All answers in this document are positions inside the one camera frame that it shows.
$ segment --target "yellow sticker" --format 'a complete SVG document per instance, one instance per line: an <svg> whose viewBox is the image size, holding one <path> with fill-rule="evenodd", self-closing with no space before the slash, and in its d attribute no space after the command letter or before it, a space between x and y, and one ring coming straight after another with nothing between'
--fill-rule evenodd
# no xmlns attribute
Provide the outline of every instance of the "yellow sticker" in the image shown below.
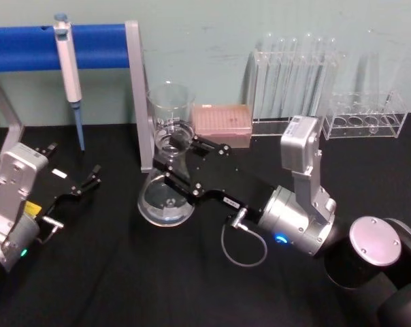
<svg viewBox="0 0 411 327"><path fill-rule="evenodd" d="M37 204L26 201L26 205L24 207L24 212L30 216L36 216L40 211L42 207L38 206Z"/></svg>

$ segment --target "blue pipe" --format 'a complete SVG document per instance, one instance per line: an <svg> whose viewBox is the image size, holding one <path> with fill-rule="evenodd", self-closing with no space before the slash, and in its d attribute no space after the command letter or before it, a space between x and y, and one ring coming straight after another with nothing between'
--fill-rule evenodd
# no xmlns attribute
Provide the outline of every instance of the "blue pipe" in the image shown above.
<svg viewBox="0 0 411 327"><path fill-rule="evenodd" d="M73 25L79 69L128 68L125 26ZM60 70L52 26L0 27L0 72Z"/></svg>

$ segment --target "light green wall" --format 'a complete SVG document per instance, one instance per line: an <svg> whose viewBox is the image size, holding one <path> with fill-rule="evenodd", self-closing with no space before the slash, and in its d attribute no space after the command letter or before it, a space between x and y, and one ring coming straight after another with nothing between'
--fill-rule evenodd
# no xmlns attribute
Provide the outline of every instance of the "light green wall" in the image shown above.
<svg viewBox="0 0 411 327"><path fill-rule="evenodd" d="M376 46L387 54L380 87L398 87L411 110L409 0L3 0L0 26L49 25L56 12L77 24L138 20L150 86L181 82L196 92L198 103L239 102L249 52L268 31L334 36L350 53ZM354 72L343 74L338 88L346 89ZM81 71L80 79L84 124L130 121L126 70ZM60 72L0 74L0 81L26 125L73 123Z"/></svg>

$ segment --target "black table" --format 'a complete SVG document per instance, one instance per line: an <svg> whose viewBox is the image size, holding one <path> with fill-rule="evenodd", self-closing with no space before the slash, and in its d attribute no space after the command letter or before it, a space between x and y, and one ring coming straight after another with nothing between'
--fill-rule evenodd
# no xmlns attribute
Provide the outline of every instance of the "black table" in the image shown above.
<svg viewBox="0 0 411 327"><path fill-rule="evenodd" d="M229 212L208 202L177 228L143 219L135 128L28 128L29 146L60 144L57 164L81 179L103 167L92 201L60 208L65 229L45 247L30 248L10 273L0 297L0 326L372 326L393 287L379 276L356 292L332 284L313 260L265 234L269 256L257 268L234 266L220 248ZM398 139L321 142L322 185L343 217L394 217L411 226L411 115ZM238 150L242 165L293 189L280 167L278 138L257 138ZM255 240L227 235L230 252L246 262L261 255Z"/></svg>

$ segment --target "pipette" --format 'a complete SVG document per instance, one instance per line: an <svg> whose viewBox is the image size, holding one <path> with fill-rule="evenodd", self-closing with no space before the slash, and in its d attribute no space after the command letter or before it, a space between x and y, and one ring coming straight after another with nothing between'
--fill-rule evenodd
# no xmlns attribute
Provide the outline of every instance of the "pipette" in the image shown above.
<svg viewBox="0 0 411 327"><path fill-rule="evenodd" d="M78 68L76 61L76 52L72 38L71 23L68 22L67 15L54 15L56 24L54 24L54 36L56 38L57 52L61 63L63 84L69 105L74 110L76 127L80 149L84 151L84 138L82 127L82 115L80 112L80 102L82 92L80 90L80 81L78 79Z"/></svg>

